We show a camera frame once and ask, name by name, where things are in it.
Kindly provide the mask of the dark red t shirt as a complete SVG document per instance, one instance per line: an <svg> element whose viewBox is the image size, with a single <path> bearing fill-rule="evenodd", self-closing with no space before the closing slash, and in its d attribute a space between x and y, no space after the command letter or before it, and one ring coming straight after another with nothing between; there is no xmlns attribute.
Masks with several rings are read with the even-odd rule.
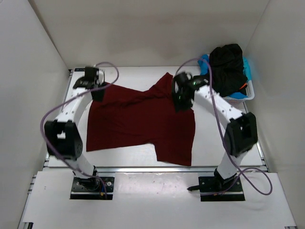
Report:
<svg viewBox="0 0 305 229"><path fill-rule="evenodd" d="M104 90L103 101L89 110L86 150L153 144L157 161L190 166L194 112L176 112L172 78L166 73L144 92L118 85Z"/></svg>

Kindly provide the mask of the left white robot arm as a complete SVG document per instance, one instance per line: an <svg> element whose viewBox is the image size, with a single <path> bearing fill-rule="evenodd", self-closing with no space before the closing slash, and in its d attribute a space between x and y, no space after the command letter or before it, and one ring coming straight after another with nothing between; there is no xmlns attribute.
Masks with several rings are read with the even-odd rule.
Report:
<svg viewBox="0 0 305 229"><path fill-rule="evenodd" d="M87 105L93 100L101 101L106 85L100 82L99 69L86 66L84 75L78 78L71 89L71 95L59 115L44 124L48 153L69 167L79 184L89 191L103 191L105 184L98 178L97 169L83 155L83 142L78 124Z"/></svg>

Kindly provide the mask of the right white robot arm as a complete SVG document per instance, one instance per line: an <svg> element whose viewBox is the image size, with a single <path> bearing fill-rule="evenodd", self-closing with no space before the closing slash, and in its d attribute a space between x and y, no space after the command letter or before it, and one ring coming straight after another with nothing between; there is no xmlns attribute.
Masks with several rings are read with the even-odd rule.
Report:
<svg viewBox="0 0 305 229"><path fill-rule="evenodd" d="M225 101L204 76L182 72L173 77L172 98L176 111L188 110L193 104L203 107L216 118L225 154L214 171L214 186L221 191L232 185L245 155L258 141L256 117L244 113Z"/></svg>

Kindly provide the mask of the blue t shirt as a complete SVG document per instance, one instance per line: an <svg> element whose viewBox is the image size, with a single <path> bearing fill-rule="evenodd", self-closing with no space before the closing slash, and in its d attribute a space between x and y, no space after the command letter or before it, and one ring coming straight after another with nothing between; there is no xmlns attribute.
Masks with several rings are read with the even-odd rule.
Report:
<svg viewBox="0 0 305 229"><path fill-rule="evenodd" d="M208 73L208 70L209 70L208 65L207 65L208 62L209 62L209 55L208 54L202 55L200 60L198 60L201 75L205 75L205 74ZM247 77L247 82L248 82L249 80L252 80L251 68L250 68L250 65L248 63L248 60L244 56L243 56L243 62L244 62L243 74ZM245 98L246 97L247 82L245 83L243 88L241 88L238 92L235 92L235 93L229 95L229 97L236 98L236 99Z"/></svg>

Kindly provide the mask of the black label sticker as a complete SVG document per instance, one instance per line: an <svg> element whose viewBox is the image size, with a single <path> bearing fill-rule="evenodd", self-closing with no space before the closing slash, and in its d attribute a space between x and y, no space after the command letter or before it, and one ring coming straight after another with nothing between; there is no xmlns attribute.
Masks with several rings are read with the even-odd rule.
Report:
<svg viewBox="0 0 305 229"><path fill-rule="evenodd" d="M75 68L74 71L75 72L84 72L85 68Z"/></svg>

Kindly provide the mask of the black t shirt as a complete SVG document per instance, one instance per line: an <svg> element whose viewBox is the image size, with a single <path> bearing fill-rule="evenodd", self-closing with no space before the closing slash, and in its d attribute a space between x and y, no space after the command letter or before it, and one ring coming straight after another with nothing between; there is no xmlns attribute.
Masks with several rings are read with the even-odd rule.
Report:
<svg viewBox="0 0 305 229"><path fill-rule="evenodd" d="M243 51L234 43L215 48L209 55L213 89L221 97L234 93L246 95L247 80L244 75Z"/></svg>

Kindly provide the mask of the white plastic laundry basket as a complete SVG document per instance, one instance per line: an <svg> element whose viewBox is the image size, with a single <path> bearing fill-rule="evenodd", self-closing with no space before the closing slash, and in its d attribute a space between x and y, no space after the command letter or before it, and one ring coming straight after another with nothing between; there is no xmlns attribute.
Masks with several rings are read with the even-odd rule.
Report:
<svg viewBox="0 0 305 229"><path fill-rule="evenodd" d="M224 100L227 101L229 104L231 105L238 105L240 103L246 102L248 100L252 100L254 99L254 87L252 84L252 80L249 80L247 82L247 88L246 88L246 97L242 98L242 99L236 99L236 98L232 98L232 97L224 97Z"/></svg>

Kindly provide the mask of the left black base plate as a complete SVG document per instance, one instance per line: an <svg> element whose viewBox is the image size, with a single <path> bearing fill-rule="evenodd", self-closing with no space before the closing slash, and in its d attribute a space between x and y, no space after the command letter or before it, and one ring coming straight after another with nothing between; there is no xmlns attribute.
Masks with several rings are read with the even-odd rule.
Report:
<svg viewBox="0 0 305 229"><path fill-rule="evenodd" d="M75 200L112 200L115 177L100 177L105 183L106 190L99 179L74 177L70 199Z"/></svg>

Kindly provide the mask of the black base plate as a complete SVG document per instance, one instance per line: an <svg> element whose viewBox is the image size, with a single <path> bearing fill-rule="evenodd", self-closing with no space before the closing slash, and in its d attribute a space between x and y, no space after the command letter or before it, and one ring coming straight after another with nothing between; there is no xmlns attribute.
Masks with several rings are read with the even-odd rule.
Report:
<svg viewBox="0 0 305 229"><path fill-rule="evenodd" d="M235 177L222 182L215 176L198 177L198 185L190 186L188 191L199 190L201 202L245 201L244 190L240 178Z"/></svg>
<svg viewBox="0 0 305 229"><path fill-rule="evenodd" d="M100 177L105 183L106 190L99 179L74 177L70 199L75 200L112 200L115 177Z"/></svg>

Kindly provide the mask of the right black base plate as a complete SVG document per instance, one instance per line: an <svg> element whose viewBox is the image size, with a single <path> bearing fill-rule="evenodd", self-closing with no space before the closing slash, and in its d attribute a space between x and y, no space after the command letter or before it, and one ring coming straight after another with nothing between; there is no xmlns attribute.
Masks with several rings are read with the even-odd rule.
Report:
<svg viewBox="0 0 305 229"><path fill-rule="evenodd" d="M245 201L244 190L240 178L235 177L222 182L215 176L198 177L198 185L190 186L188 191L199 190L201 202Z"/></svg>

